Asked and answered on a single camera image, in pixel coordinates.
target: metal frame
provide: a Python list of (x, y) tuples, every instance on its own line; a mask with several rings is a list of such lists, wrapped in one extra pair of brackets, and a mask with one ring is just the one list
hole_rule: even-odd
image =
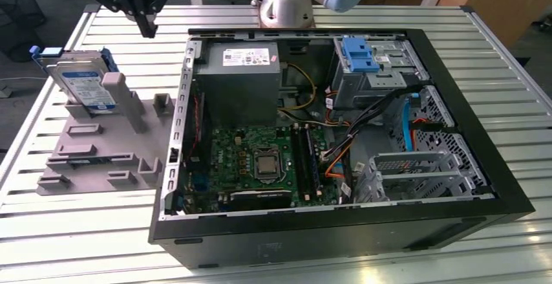
[[(142, 39), (121, 14), (100, 10), (82, 46), (105, 45), (140, 97), (176, 97), (188, 28), (256, 27), (249, 6), (166, 6), (154, 39)], [(46, 82), (21, 128), (0, 178), (1, 280), (41, 283), (129, 281), (540, 283), (552, 277), (552, 108), (538, 87), (472, 13), (457, 7), (358, 7), (345, 14), (314, 7), (321, 28), (421, 28), (454, 78), (536, 212), (485, 228), (440, 250), (393, 253), (254, 268), (188, 270), (146, 242), (154, 191), (40, 197), (33, 191), (66, 113), (58, 88)]]

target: slotted metal table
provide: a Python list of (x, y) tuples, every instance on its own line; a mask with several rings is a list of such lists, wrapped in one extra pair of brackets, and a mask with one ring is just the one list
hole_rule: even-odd
[[(0, 166), (0, 282), (540, 283), (552, 275), (552, 104), (480, 18), (458, 7), (376, 6), (317, 27), (421, 28), (536, 212), (441, 250), (188, 270), (148, 244), (153, 190), (41, 197), (36, 180), (68, 112), (49, 79)], [(106, 46), (141, 98), (176, 97), (188, 28), (257, 26), (249, 6), (168, 6), (154, 39), (122, 14), (86, 7), (66, 49)]]

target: floor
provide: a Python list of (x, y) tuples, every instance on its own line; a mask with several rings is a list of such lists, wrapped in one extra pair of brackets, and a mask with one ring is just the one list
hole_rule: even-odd
[[(84, 6), (93, 0), (37, 0), (48, 17), (48, 22), (37, 28), (38, 36), (46, 46), (62, 46), (77, 24)], [(205, 5), (246, 5), (250, 0), (204, 0)], [(168, 5), (189, 5), (189, 0), (169, 0)], [(524, 37), (512, 48), (516, 57), (530, 57), (526, 71), (552, 96), (552, 32), (541, 33), (529, 28)], [(0, 83), (13, 90), (10, 98), (0, 99), (0, 162), (16, 137), (18, 128), (44, 84), (42, 80), (26, 77), (45, 77), (34, 63), (13, 63), (0, 53)]]

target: green motherboard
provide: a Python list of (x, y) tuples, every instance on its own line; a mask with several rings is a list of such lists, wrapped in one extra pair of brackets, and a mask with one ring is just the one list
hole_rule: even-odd
[[(320, 166), (317, 168), (322, 184), (320, 194), (309, 199), (300, 196), (290, 131), (290, 127), (214, 129), (208, 192), (289, 190), (292, 192), (290, 207), (336, 204), (336, 185), (333, 179), (324, 178), (324, 169)], [(309, 134), (316, 157), (318, 157), (320, 152), (326, 149), (324, 130), (318, 126), (310, 126)], [(262, 161), (272, 163), (272, 169), (261, 170)], [(198, 195), (196, 204), (201, 213), (222, 211), (218, 209), (213, 195)]]

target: ram slot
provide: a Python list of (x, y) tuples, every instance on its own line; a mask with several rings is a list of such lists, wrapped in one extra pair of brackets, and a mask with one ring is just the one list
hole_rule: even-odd
[(301, 200), (309, 201), (317, 196), (320, 187), (309, 128), (308, 126), (301, 127), (298, 124), (294, 124), (292, 125), (290, 132), (298, 197)]

